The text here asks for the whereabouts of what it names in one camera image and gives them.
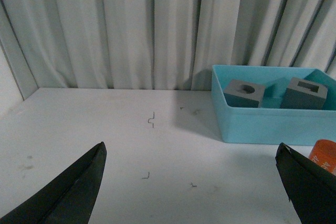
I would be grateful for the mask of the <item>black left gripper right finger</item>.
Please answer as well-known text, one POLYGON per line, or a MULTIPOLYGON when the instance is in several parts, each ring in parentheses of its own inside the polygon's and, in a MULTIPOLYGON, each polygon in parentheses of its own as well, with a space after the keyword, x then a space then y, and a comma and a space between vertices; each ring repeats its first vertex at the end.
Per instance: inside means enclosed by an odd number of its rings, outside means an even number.
POLYGON ((335 176, 285 143, 275 160, 301 223, 335 223, 335 176))

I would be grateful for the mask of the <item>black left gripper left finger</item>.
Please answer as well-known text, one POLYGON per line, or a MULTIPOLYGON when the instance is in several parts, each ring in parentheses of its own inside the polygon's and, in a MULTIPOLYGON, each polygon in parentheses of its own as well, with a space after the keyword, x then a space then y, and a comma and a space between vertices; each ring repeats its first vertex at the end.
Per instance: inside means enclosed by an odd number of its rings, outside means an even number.
POLYGON ((107 150, 95 145, 1 223, 88 223, 101 186, 107 150))

